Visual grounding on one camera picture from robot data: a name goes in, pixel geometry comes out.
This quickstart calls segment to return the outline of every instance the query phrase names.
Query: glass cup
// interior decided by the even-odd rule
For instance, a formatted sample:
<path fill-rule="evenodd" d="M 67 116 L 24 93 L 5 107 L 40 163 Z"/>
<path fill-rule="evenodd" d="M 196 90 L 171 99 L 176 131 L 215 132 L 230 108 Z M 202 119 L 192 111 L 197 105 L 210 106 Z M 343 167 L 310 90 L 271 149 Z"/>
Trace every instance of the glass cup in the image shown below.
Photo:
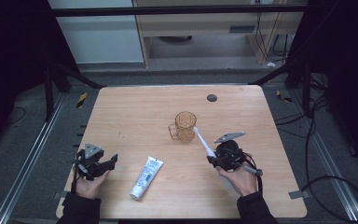
<path fill-rule="evenodd" d="M 175 123 L 168 126 L 170 130 L 171 138 L 173 140 L 181 140 L 189 142 L 193 140 L 195 133 L 193 127 L 196 126 L 196 116 L 188 111 L 180 112 L 176 115 Z"/>

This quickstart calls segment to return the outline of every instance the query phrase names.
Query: black sleeve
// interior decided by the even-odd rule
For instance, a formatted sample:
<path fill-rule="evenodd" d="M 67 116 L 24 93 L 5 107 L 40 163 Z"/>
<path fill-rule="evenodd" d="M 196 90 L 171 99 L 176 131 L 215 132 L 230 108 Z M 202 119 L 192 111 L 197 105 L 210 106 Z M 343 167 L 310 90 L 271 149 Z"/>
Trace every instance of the black sleeve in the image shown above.
<path fill-rule="evenodd" d="M 98 224 L 100 221 L 100 199 L 92 200 L 68 193 L 62 205 L 63 215 L 57 224 Z"/>
<path fill-rule="evenodd" d="M 240 197 L 237 200 L 237 207 L 240 212 L 241 223 L 278 223 L 275 217 L 269 212 L 269 207 L 260 192 Z"/>

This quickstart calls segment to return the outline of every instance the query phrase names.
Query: cabinet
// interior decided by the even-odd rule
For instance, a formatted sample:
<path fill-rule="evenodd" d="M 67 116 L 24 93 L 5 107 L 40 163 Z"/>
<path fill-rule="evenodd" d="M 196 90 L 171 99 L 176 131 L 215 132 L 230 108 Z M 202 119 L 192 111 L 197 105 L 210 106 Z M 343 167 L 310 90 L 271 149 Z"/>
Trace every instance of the cabinet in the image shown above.
<path fill-rule="evenodd" d="M 135 7 L 168 6 L 212 6 L 212 5 L 250 5 L 251 0 L 132 0 Z M 306 0 L 274 0 L 273 4 L 302 4 Z M 263 63 L 264 51 L 271 47 L 276 35 L 295 34 L 302 12 L 261 13 L 212 13 L 178 15 L 139 15 L 136 16 L 145 64 L 154 36 L 187 35 L 246 35 L 255 57 Z M 263 38 L 265 48 L 258 47 Z"/>

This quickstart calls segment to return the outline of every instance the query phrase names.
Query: human hand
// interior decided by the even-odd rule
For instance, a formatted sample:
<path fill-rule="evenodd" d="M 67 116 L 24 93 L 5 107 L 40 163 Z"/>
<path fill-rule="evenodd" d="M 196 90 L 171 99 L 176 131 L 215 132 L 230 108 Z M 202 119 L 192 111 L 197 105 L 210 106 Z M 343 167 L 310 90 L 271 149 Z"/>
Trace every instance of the human hand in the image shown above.
<path fill-rule="evenodd" d="M 84 176 L 81 176 L 76 181 L 76 194 L 83 198 L 94 200 L 100 191 L 101 184 L 109 176 L 110 171 L 107 170 L 103 175 L 94 180 L 87 180 Z"/>
<path fill-rule="evenodd" d="M 257 192 L 256 177 L 250 172 L 246 171 L 243 166 L 249 166 L 248 162 L 243 162 L 234 172 L 227 172 L 223 168 L 216 166 L 216 170 L 219 174 L 225 177 L 232 185 L 232 187 L 240 194 L 240 196 L 246 196 Z"/>

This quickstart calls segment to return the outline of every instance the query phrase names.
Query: toothpaste tube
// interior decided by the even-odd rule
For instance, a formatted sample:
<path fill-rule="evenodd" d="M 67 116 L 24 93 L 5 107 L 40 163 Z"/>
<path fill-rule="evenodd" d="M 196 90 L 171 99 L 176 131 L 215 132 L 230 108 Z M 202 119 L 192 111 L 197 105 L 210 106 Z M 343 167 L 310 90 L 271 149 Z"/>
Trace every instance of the toothpaste tube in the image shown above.
<path fill-rule="evenodd" d="M 152 182 L 154 176 L 157 174 L 159 168 L 161 168 L 163 161 L 159 161 L 153 157 L 148 157 L 144 169 L 138 177 L 135 185 L 133 186 L 130 196 L 139 201 L 142 195 L 145 193 L 145 190 Z"/>

